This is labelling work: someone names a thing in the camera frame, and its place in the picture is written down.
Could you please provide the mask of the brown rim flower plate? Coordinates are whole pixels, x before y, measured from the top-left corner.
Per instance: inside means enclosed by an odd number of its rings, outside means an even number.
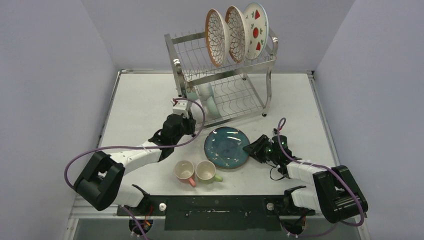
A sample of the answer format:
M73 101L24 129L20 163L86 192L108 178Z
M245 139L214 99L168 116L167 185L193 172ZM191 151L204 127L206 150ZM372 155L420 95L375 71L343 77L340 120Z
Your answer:
M225 14L229 31L229 53L236 63L244 61L249 49L249 27L243 13L231 5Z

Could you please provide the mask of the stainless steel dish rack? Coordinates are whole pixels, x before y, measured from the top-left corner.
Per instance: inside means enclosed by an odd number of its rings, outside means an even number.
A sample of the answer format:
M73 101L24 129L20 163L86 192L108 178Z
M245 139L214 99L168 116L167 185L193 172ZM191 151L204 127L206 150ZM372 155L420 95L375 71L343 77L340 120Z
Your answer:
M266 117L272 99L272 70L277 60L279 40L272 29L264 51L254 60L235 63L231 58L219 67L207 57L205 32L182 36L164 36L177 94L200 94L199 85L210 84L218 118L210 118L205 127L230 121Z

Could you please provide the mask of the dark bottom plate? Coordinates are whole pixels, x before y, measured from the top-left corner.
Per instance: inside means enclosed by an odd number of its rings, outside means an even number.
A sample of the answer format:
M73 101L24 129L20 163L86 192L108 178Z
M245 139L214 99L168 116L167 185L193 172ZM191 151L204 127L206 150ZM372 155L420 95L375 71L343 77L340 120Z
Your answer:
M212 130L204 141L206 158L221 169L236 169L244 165L249 155L243 150L250 144L241 130L222 126Z

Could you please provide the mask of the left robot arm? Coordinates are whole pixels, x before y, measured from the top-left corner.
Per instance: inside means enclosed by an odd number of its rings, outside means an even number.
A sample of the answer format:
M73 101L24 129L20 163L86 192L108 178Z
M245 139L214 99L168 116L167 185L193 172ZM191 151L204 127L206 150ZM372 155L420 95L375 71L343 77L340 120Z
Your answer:
M162 128L135 149L106 153L94 150L71 188L102 211L111 205L124 205L136 215L149 210L149 194L136 184L123 184L124 176L145 165L158 163L171 155L185 135L195 136L196 120L192 115L170 114Z

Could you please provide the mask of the strawberry pattern top plate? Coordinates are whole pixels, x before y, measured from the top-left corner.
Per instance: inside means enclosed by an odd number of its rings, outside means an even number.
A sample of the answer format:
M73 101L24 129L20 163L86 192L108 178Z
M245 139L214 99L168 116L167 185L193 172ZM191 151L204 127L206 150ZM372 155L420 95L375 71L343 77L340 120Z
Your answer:
M249 27L246 58L248 60L254 60L262 54L268 41L268 15L265 8L257 2L248 4L243 14Z

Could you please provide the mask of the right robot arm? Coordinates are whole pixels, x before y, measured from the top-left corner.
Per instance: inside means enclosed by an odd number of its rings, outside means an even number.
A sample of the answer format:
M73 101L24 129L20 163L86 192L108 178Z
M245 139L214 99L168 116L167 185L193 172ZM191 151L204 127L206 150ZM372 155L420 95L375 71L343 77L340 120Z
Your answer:
M293 155L287 137L262 135L243 150L260 163L274 163L285 179L304 185L286 189L282 207L290 215L303 209L321 213L332 223L343 222L368 211L368 202L350 170L344 165L329 167Z

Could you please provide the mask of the green handled cream mug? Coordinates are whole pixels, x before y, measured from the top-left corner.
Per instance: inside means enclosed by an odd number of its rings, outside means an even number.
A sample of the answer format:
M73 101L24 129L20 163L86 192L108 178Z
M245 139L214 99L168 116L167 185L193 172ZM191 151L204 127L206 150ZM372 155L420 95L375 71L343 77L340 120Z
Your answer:
M198 181L205 185L214 182L223 182L224 180L223 177L217 175L216 166L208 160L201 161L196 165L195 175Z

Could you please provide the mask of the pink handled cream mug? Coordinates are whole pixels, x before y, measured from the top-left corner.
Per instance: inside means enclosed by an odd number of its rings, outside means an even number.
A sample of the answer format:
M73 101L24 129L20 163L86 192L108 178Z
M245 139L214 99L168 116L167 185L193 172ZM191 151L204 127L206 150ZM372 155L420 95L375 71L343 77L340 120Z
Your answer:
M177 162L173 172L180 182L189 184L193 188L197 186L195 182L195 166L192 162L188 160Z

